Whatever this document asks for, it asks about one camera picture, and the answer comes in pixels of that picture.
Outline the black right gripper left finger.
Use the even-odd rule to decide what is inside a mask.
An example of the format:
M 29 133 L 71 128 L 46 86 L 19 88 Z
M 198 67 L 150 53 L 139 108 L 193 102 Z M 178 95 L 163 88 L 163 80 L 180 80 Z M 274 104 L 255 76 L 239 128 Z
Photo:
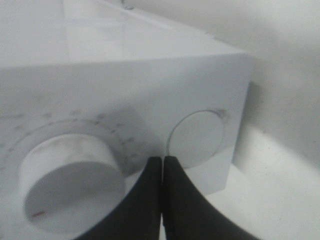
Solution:
M 158 240 L 161 223 L 162 159 L 150 157 L 121 203 L 80 240 Z

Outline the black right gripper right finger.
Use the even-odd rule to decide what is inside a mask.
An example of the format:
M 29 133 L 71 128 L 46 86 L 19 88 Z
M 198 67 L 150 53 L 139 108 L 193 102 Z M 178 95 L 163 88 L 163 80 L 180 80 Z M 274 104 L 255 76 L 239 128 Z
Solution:
M 249 240 L 250 234 L 216 210 L 191 182 L 178 159 L 163 163 L 163 225 L 168 240 Z

